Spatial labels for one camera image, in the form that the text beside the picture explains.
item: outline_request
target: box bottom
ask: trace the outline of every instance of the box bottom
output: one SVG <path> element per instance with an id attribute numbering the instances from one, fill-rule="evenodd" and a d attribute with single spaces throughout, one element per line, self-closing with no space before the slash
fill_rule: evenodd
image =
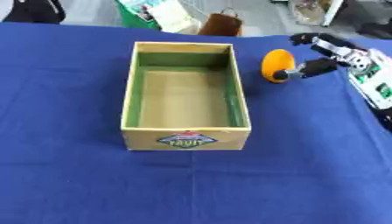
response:
<path id="1" fill-rule="evenodd" d="M 204 67 L 143 67 L 138 127 L 228 127 L 227 71 Z"/>

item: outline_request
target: white object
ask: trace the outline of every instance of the white object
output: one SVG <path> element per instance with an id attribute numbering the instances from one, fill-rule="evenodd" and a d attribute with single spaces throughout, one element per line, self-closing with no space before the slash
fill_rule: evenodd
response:
<path id="1" fill-rule="evenodd" d="M 180 32 L 193 26 L 193 18 L 178 0 L 167 0 L 151 7 L 149 13 L 157 20 L 163 32 Z"/>
<path id="2" fill-rule="evenodd" d="M 392 59 L 384 53 L 369 49 L 362 51 L 339 47 L 320 38 L 313 40 L 315 46 L 334 53 L 333 58 L 347 63 L 350 82 L 375 109 L 392 109 L 392 96 L 383 97 L 383 87 L 392 89 Z"/>
<path id="3" fill-rule="evenodd" d="M 13 0 L 0 0 L 0 21 L 3 21 L 12 11 Z"/>
<path id="4" fill-rule="evenodd" d="M 333 21 L 343 2 L 344 0 L 332 0 L 332 4 L 325 14 L 323 26 L 328 26 Z"/>

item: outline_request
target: brown bag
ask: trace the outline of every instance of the brown bag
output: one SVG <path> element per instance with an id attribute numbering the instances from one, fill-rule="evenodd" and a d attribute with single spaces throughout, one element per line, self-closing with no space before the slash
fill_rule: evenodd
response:
<path id="1" fill-rule="evenodd" d="M 234 12 L 234 16 L 225 14 L 226 10 Z M 199 35 L 237 36 L 241 35 L 242 21 L 233 8 L 226 8 L 221 13 L 213 13 L 199 31 Z"/>

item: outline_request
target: green box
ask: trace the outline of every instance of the green box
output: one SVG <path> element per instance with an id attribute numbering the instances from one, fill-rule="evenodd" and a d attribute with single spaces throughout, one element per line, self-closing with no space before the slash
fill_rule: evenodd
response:
<path id="1" fill-rule="evenodd" d="M 159 30 L 159 24 L 157 23 L 157 21 L 145 21 L 133 11 L 128 10 L 127 7 L 123 5 L 119 0 L 115 0 L 115 2 L 117 3 L 118 9 L 122 15 L 122 24 L 125 27 L 150 28 Z"/>

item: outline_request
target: table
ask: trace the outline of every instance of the table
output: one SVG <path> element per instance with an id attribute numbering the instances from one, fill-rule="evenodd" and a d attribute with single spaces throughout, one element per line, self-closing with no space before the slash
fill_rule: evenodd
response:
<path id="1" fill-rule="evenodd" d="M 277 85 L 286 36 L 0 24 L 0 223 L 390 224 L 392 136 L 343 70 Z M 241 151 L 126 151 L 135 41 L 233 43 L 253 131 Z M 359 39 L 392 55 L 392 42 Z"/>

